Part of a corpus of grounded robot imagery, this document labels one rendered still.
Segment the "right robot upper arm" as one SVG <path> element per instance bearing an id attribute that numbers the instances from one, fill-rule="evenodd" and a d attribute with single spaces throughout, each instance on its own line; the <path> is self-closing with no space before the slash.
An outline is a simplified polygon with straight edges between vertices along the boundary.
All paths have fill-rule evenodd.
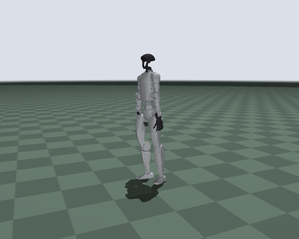
<path id="1" fill-rule="evenodd" d="M 137 99 L 141 99 L 141 97 L 140 97 L 140 85 L 139 85 L 139 79 L 140 79 L 140 75 L 138 76 L 138 78 L 137 78 L 137 81 L 138 81 L 138 93 L 136 93 L 135 94 L 135 97 L 137 98 Z"/>

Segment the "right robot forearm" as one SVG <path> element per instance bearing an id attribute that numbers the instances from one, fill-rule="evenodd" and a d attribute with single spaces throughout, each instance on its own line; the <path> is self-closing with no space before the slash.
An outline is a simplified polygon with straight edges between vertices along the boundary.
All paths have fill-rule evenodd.
<path id="1" fill-rule="evenodd" d="M 140 114 L 142 113 L 142 100 L 141 99 L 137 99 L 136 98 L 136 102 L 137 102 L 137 105 L 136 105 L 136 113 L 137 112 L 140 112 Z"/>

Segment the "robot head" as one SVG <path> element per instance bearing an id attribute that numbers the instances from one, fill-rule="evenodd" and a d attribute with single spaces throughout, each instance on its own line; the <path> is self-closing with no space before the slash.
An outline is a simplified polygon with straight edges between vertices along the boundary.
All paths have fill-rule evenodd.
<path id="1" fill-rule="evenodd" d="M 145 54 L 141 57 L 142 60 L 142 66 L 144 69 L 146 69 L 145 73 L 148 72 L 148 70 L 151 70 L 151 67 L 148 66 L 148 63 L 155 60 L 155 57 L 151 54 Z M 144 62 L 146 61 L 146 66 L 144 66 Z"/>

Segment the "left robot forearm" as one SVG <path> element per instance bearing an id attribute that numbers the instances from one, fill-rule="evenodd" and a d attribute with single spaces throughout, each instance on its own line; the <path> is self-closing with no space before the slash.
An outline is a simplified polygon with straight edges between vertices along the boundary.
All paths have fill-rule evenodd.
<path id="1" fill-rule="evenodd" d="M 153 101 L 154 103 L 154 111 L 157 113 L 158 117 L 161 116 L 161 108 L 160 108 L 160 95 L 158 92 L 155 93 L 156 100 Z"/>

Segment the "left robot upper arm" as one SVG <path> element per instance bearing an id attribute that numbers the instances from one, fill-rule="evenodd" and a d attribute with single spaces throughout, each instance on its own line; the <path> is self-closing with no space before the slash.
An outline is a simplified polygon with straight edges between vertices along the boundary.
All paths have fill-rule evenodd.
<path id="1" fill-rule="evenodd" d="M 153 90 L 154 90 L 154 92 L 151 94 L 151 98 L 156 99 L 155 93 L 156 92 L 159 93 L 159 89 L 160 89 L 160 86 L 159 86 L 160 74 L 159 73 L 151 73 L 151 79 L 152 79 Z"/>

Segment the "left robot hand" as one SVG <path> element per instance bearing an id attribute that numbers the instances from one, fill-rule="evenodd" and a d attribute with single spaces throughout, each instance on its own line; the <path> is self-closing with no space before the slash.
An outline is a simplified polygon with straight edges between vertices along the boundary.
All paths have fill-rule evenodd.
<path id="1" fill-rule="evenodd" d="M 156 118 L 156 124 L 154 125 L 153 128 L 155 128 L 155 126 L 157 125 L 156 131 L 159 131 L 161 129 L 163 129 L 163 122 L 161 120 L 161 116 L 158 117 L 157 113 L 155 113 L 155 118 Z"/>

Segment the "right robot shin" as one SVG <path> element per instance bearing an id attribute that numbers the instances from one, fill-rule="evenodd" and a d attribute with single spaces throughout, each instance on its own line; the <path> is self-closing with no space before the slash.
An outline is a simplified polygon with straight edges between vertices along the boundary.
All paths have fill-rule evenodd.
<path id="1" fill-rule="evenodd" d="M 141 146 L 140 146 L 141 149 Z M 145 168 L 145 174 L 149 175 L 148 173 L 150 172 L 150 151 L 144 151 L 143 149 L 141 149 L 141 156 L 142 156 L 142 161 L 144 164 L 144 168 Z M 146 172 L 147 170 L 147 172 Z"/>

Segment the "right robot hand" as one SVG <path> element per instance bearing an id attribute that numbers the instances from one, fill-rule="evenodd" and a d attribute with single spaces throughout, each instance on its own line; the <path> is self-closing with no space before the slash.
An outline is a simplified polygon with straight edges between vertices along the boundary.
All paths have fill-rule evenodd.
<path id="1" fill-rule="evenodd" d="M 137 112 L 137 115 L 139 115 L 140 112 Z M 145 126 L 148 126 L 149 125 L 149 122 L 144 122 Z"/>

